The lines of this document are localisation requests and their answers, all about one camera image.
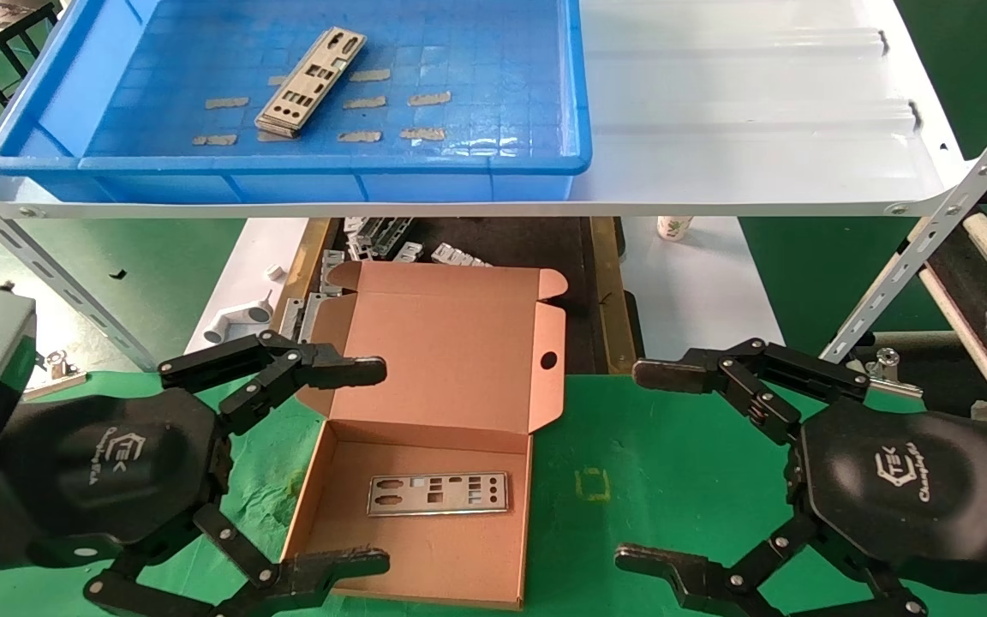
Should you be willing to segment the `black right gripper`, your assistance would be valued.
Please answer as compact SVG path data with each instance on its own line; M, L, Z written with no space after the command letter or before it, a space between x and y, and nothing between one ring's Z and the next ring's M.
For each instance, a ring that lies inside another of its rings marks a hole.
M720 394L775 444L798 442L811 518L796 514L736 565L621 543L623 571L663 579L678 605L714 616L781 616L760 587L808 546L870 600L806 616L925 616L901 579L945 592L987 592L987 422L861 402L870 380L846 366L752 338L729 349L692 348L675 361L639 359L643 389ZM771 389L779 384L834 403L803 422Z

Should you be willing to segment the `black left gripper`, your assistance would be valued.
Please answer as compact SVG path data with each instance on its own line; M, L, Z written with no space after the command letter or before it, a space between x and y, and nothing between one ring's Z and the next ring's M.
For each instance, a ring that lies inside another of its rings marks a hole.
M389 570L389 554L371 547L273 563L214 505L232 466L226 433L246 434L305 387L375 386L387 376L383 358L264 331L164 361L159 374L169 390L156 395L25 404L5 426L5 476L35 527L28 565L116 558L85 587L86 600L114 616L274 616L321 606L341 579ZM222 429L192 393L240 379L218 406ZM246 578L230 598L208 604L138 582L197 536Z

